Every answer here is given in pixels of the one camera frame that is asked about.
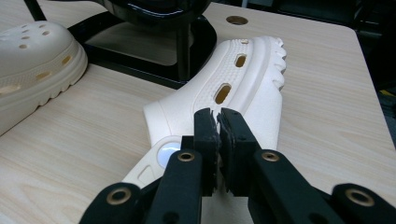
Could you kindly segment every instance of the white rubber shoe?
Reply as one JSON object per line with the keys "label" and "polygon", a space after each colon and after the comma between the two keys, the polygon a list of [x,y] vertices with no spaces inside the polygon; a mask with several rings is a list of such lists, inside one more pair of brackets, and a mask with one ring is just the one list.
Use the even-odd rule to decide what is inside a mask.
{"label": "white rubber shoe", "polygon": [[60,24],[35,21],[0,33],[0,135],[74,85],[87,63]]}

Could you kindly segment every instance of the black metal bracket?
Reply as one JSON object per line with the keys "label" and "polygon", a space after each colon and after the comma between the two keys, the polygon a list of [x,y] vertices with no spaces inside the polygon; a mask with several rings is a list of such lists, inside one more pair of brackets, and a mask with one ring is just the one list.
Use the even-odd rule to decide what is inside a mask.
{"label": "black metal bracket", "polygon": [[[24,0],[24,2],[26,6],[28,6],[35,21],[46,20],[46,17],[36,0]],[[114,2],[112,3],[114,6],[115,4],[123,4],[128,7],[120,7],[117,11],[118,13],[113,11],[113,13],[117,14],[118,17],[108,11],[94,15],[69,28],[70,33],[85,49],[90,63],[155,82],[173,89],[178,89],[185,85],[201,70],[217,44],[217,34],[215,29],[203,15],[198,14],[198,12],[202,12],[207,8],[210,2],[208,0],[203,0],[202,4],[200,1],[192,1],[193,4],[189,5],[191,8],[187,7],[185,13],[179,13],[180,15],[175,13],[175,15],[178,15],[176,18],[175,16],[172,16],[172,13],[168,13],[170,16],[160,17],[163,18],[163,20],[158,19],[158,16],[153,16],[155,14],[151,15],[148,13],[150,10],[156,9],[156,7],[153,7],[152,5],[142,5],[148,7],[148,10],[142,10],[142,8],[140,8],[142,6],[138,4],[141,2],[139,0],[112,0],[112,2]],[[173,2],[175,2],[175,4],[183,5],[185,1]],[[138,14],[138,17],[127,15],[128,13],[131,15],[136,13],[136,11],[138,11],[137,8],[140,8],[141,11],[146,13],[140,13]],[[172,7],[172,10],[178,12],[178,7]],[[158,32],[161,32],[164,29],[172,29],[171,24],[174,24],[174,27],[177,27],[175,39],[177,43],[177,62],[172,65],[152,63],[87,43],[87,40],[94,37],[99,32],[121,22],[125,22],[125,20],[120,18],[128,19],[127,21],[134,22],[134,24],[138,26],[146,27],[147,29]],[[190,34],[193,35],[192,43],[189,41]]]}
{"label": "black metal bracket", "polygon": [[219,155],[227,190],[248,197],[256,224],[396,220],[396,209],[362,186],[337,185],[329,195],[309,185],[283,154],[259,147],[238,112],[222,108],[218,121],[220,135],[209,108],[196,112],[194,136],[182,137],[162,178],[141,190],[126,183],[104,189],[80,223],[201,223],[201,199],[216,188]]}

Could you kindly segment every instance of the light wood surface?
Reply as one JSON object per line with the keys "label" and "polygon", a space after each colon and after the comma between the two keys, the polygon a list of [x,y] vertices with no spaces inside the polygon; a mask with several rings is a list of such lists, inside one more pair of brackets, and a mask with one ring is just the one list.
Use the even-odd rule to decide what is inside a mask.
{"label": "light wood surface", "polygon": [[[105,11],[91,2],[39,3],[65,27]],[[395,147],[353,31],[214,3],[205,16],[219,42],[284,41],[278,150],[313,186],[330,193],[351,182],[396,205]],[[0,31],[30,21],[22,0],[0,1]],[[96,194],[149,150],[143,106],[173,91],[90,64],[75,86],[0,137],[0,223],[78,223]]]}

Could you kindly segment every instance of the ventilation hole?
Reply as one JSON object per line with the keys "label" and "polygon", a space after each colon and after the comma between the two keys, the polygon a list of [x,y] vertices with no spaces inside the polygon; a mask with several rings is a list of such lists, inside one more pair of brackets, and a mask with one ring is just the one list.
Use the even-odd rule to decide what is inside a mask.
{"label": "ventilation hole", "polygon": [[43,73],[40,73],[37,76],[35,76],[35,79],[36,80],[41,80],[41,79],[43,79],[45,77],[48,77],[50,75],[51,75],[51,72],[48,72],[48,71],[47,72],[43,72]]}
{"label": "ventilation hole", "polygon": [[62,65],[66,65],[67,63],[70,62],[70,60],[72,59],[72,56],[66,56],[63,60],[62,60]]}
{"label": "ventilation hole", "polygon": [[230,90],[231,90],[230,84],[228,83],[222,84],[215,96],[216,104],[221,105],[225,101],[225,98],[227,98],[227,95],[228,93],[230,93]]}
{"label": "ventilation hole", "polygon": [[227,22],[234,24],[234,25],[245,25],[248,23],[248,20],[246,18],[243,17],[239,17],[239,16],[231,16],[228,17]]}
{"label": "ventilation hole", "polygon": [[17,91],[21,88],[20,84],[12,84],[5,87],[0,88],[0,95],[11,93]]}
{"label": "ventilation hole", "polygon": [[235,66],[236,67],[244,66],[246,60],[247,60],[247,55],[246,54],[238,54],[238,55],[236,55]]}

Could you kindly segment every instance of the black stand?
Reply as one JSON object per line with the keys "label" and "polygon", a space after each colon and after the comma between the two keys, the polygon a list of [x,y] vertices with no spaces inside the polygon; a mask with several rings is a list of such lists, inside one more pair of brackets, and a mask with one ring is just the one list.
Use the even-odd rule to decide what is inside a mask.
{"label": "black stand", "polygon": [[[46,20],[36,0],[24,1],[35,21]],[[85,49],[90,63],[173,89],[182,87],[201,70],[217,42],[214,28],[201,15],[177,29],[177,62],[172,65],[148,62],[86,43],[91,37],[121,22],[125,21],[104,12],[69,27],[69,31]],[[194,39],[192,44],[189,43],[190,32]]]}

